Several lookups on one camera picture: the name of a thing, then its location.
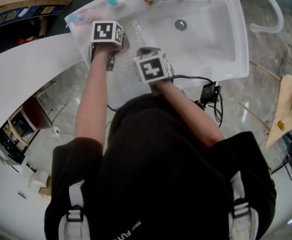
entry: wooden board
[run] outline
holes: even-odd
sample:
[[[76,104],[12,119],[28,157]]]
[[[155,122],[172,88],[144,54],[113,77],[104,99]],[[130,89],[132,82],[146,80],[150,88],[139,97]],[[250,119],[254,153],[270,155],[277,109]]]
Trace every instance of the wooden board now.
[[[280,81],[279,97],[275,117],[266,142],[266,148],[273,145],[280,137],[292,130],[292,75],[285,75]],[[285,125],[283,131],[277,123],[282,121]]]

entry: teal cap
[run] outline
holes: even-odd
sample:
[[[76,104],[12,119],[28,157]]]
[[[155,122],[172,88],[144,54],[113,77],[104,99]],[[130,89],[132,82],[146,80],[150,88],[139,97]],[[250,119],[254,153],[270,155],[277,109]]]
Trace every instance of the teal cap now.
[[[118,5],[118,1],[117,1],[117,0],[108,0],[108,3],[109,3],[111,6],[117,6],[117,5]]]

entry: black t-shirt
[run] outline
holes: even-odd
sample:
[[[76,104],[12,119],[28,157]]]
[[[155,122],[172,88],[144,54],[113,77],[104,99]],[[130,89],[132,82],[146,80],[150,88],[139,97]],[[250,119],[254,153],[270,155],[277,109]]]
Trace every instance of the black t-shirt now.
[[[58,239],[71,208],[69,186],[81,188],[90,238],[229,239],[230,179],[241,171],[246,199],[259,213],[258,238],[275,214],[276,192],[251,132],[203,150],[162,97],[144,95],[115,115],[103,156],[93,139],[76,138],[53,151],[47,239]]]

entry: marker cube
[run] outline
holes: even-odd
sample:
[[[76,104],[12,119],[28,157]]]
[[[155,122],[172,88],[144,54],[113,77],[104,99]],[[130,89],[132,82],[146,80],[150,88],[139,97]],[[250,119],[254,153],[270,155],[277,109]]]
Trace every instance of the marker cube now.
[[[143,83],[151,83],[172,75],[166,54],[159,50],[133,59],[136,74]]]
[[[118,47],[123,43],[123,27],[114,20],[93,21],[91,43],[114,43]]]

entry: blue cap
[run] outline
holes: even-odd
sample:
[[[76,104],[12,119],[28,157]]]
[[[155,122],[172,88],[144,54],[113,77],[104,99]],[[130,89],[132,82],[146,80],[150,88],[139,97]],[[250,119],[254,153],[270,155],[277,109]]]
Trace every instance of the blue cap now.
[[[85,16],[82,13],[71,14],[68,17],[68,23],[70,22],[81,22]]]

